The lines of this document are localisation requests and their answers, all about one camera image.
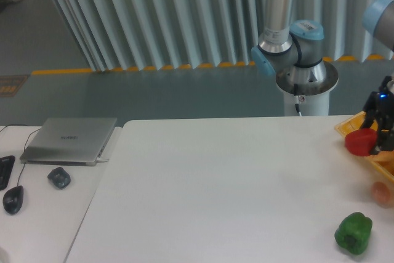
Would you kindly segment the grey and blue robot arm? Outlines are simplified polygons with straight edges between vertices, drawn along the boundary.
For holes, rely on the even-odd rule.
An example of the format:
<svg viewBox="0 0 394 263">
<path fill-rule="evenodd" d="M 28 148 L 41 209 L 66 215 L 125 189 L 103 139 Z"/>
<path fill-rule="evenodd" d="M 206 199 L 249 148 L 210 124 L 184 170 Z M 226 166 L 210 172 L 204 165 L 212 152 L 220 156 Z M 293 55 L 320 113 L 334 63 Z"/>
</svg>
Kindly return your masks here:
<svg viewBox="0 0 394 263">
<path fill-rule="evenodd" d="M 291 22 L 293 0 L 265 0 L 263 33 L 251 49 L 256 66 L 274 75 L 283 93 L 287 116 L 327 115 L 329 94 L 339 80 L 336 68 L 323 61 L 323 26 L 313 20 Z M 369 94 L 361 126 L 345 137 L 357 156 L 393 151 L 393 76 Z"/>
</svg>

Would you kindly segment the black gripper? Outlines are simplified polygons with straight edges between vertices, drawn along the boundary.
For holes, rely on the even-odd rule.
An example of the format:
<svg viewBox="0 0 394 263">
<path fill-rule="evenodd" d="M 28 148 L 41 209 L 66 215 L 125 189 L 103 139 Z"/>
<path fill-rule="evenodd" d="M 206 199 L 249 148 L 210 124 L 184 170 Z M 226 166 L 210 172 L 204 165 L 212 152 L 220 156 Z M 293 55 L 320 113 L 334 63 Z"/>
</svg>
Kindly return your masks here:
<svg viewBox="0 0 394 263">
<path fill-rule="evenodd" d="M 378 91 L 370 93 L 364 107 L 361 129 L 369 129 L 377 122 L 376 141 L 370 149 L 371 155 L 393 151 L 393 76 L 386 76 Z"/>
</svg>

